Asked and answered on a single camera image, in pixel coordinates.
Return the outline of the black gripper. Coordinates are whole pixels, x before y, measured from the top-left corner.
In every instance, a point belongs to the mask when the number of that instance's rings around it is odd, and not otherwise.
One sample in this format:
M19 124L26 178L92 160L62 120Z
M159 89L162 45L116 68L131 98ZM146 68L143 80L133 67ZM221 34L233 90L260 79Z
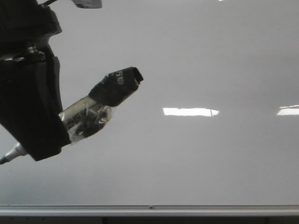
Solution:
M35 161L70 144L58 58L49 39L61 32L56 14L35 0L0 3L0 123Z

